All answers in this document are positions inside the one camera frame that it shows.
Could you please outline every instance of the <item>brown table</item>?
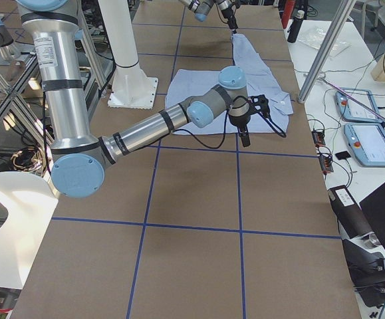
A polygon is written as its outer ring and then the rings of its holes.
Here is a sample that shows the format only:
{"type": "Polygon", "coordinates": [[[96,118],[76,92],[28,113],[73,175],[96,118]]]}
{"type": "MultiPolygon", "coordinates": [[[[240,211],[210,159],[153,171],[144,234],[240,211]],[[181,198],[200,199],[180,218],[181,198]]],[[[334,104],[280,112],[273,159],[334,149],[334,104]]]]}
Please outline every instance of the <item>brown table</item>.
{"type": "MultiPolygon", "coordinates": [[[[242,6],[237,20],[294,98],[277,10],[242,6]]],[[[145,1],[134,32],[160,79],[154,109],[102,101],[97,136],[162,109],[179,68],[231,64],[215,8],[198,23],[179,3],[145,1]]],[[[93,196],[62,197],[12,318],[359,318],[304,106],[294,111],[287,139],[253,134],[242,148],[231,134],[209,151],[170,136],[108,169],[93,196]]]]}

